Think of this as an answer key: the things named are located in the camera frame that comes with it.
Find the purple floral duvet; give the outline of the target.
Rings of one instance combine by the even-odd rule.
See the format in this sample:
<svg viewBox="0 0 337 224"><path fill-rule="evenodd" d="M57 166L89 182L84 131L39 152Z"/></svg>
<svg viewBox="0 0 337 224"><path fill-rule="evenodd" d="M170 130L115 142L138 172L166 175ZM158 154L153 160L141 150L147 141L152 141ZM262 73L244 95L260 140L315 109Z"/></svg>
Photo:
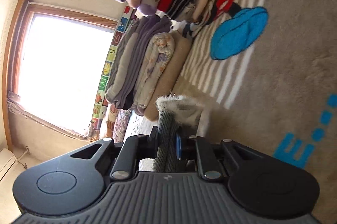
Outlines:
<svg viewBox="0 0 337 224"><path fill-rule="evenodd" d="M122 143L130 121L132 111L117 109L114 104L110 105L107 116L107 137L111 137L114 143Z"/></svg>

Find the wooden framed window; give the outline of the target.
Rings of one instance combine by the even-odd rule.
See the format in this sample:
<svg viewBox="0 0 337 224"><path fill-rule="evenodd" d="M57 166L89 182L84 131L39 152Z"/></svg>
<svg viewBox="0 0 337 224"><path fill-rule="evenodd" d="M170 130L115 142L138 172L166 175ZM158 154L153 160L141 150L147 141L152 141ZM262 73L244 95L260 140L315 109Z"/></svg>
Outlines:
<svg viewBox="0 0 337 224"><path fill-rule="evenodd" d="M1 146L63 153L95 141L98 86L123 5L1 0Z"/></svg>

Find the Mickey Mouse brown blanket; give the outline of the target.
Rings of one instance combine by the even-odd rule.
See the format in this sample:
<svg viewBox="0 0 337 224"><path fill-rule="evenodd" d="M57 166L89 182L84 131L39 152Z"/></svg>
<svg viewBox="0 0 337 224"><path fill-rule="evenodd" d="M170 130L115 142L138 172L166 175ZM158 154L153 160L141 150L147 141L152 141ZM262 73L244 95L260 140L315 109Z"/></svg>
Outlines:
<svg viewBox="0 0 337 224"><path fill-rule="evenodd" d="M197 98L213 143L230 139L311 173L313 214L336 222L336 0L236 0L264 7L258 39L224 61L210 57L224 14L196 37L173 92Z"/></svg>

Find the folded purple beige clothes stack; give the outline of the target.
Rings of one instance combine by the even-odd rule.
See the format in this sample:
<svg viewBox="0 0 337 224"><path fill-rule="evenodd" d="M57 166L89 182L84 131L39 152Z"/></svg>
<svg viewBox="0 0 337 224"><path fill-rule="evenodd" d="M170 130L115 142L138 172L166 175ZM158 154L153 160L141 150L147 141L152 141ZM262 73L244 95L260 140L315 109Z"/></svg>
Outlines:
<svg viewBox="0 0 337 224"><path fill-rule="evenodd" d="M104 89L110 105L157 119L155 102L172 92L192 45L171 27L168 16L153 15L127 28Z"/></svg>

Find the grey knit garment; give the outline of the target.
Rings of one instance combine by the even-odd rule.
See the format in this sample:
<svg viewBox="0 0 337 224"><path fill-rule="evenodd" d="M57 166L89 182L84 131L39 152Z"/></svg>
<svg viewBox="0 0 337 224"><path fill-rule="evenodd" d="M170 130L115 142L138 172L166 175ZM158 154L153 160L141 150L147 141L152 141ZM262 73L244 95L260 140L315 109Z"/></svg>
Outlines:
<svg viewBox="0 0 337 224"><path fill-rule="evenodd" d="M184 95L165 95L157 98L158 153L153 170L160 173L178 173L188 170L189 160L177 158L177 138L206 137L211 110L196 98Z"/></svg>

